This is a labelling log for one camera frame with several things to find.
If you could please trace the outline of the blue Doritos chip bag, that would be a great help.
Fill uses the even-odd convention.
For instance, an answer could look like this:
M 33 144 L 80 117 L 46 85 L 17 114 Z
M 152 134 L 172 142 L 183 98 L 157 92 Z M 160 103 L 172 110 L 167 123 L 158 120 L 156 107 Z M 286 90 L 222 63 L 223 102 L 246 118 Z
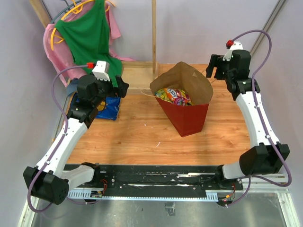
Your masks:
M 118 117 L 121 98 L 119 97 L 95 97 L 92 100 L 80 98 L 74 93 L 71 99 L 67 118 L 73 118 L 86 124 L 92 123 L 95 119 L 113 120 Z

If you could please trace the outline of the red brown paper bag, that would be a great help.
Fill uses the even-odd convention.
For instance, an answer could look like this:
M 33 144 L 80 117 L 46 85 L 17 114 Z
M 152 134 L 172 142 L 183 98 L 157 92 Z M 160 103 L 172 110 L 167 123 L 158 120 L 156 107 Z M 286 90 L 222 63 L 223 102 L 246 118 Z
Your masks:
M 185 137 L 201 132 L 213 96 L 209 80 L 197 69 L 181 61 L 150 84 L 154 95 L 163 88 L 182 89 L 193 102 L 193 105 L 178 106 L 173 101 L 166 102 L 155 96 L 179 135 Z

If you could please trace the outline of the yellow green candy bag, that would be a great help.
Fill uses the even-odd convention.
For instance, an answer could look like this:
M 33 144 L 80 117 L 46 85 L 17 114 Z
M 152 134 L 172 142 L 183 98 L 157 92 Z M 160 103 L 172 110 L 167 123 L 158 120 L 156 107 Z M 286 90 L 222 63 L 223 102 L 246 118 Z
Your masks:
M 171 102 L 171 100 L 170 100 L 170 98 L 169 98 L 169 96 L 168 96 L 165 88 L 160 89 L 157 92 L 155 92 L 155 96 L 158 97 L 158 98 L 160 98 L 163 101 Z

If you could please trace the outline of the purple Tops candy bag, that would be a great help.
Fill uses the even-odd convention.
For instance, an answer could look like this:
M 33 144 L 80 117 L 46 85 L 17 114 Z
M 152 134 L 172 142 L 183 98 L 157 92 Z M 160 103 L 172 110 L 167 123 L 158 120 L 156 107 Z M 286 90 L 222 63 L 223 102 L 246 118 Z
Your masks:
M 177 96 L 177 98 L 175 98 L 172 103 L 178 106 L 193 105 L 193 102 L 191 101 L 188 94 Z

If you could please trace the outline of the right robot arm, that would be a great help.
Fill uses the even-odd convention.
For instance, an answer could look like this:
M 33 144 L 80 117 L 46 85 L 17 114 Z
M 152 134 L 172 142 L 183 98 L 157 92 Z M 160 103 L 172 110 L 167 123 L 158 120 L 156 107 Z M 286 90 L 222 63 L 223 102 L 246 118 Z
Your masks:
M 278 173 L 290 153 L 289 146 L 281 144 L 271 129 L 258 83 L 249 77 L 250 60 L 249 51 L 233 50 L 229 60 L 213 54 L 206 68 L 208 78 L 225 81 L 241 110 L 250 137 L 250 149 L 237 162 L 218 166 L 214 183 L 219 189 L 226 189 L 241 178 Z

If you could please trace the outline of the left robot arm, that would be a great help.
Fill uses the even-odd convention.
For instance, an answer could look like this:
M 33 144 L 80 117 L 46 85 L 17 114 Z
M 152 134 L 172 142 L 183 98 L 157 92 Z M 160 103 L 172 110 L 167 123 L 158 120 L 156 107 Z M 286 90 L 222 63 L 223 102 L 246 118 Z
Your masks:
M 107 97 L 126 96 L 129 85 L 119 75 L 116 82 L 117 87 L 114 87 L 111 81 L 99 80 L 92 74 L 79 79 L 77 91 L 55 142 L 35 167 L 28 166 L 23 172 L 29 197 L 59 205 L 70 190 L 81 184 L 96 187 L 101 183 L 102 174 L 97 164 L 84 162 L 66 173 L 63 170 L 79 139 L 98 115 L 98 106 Z

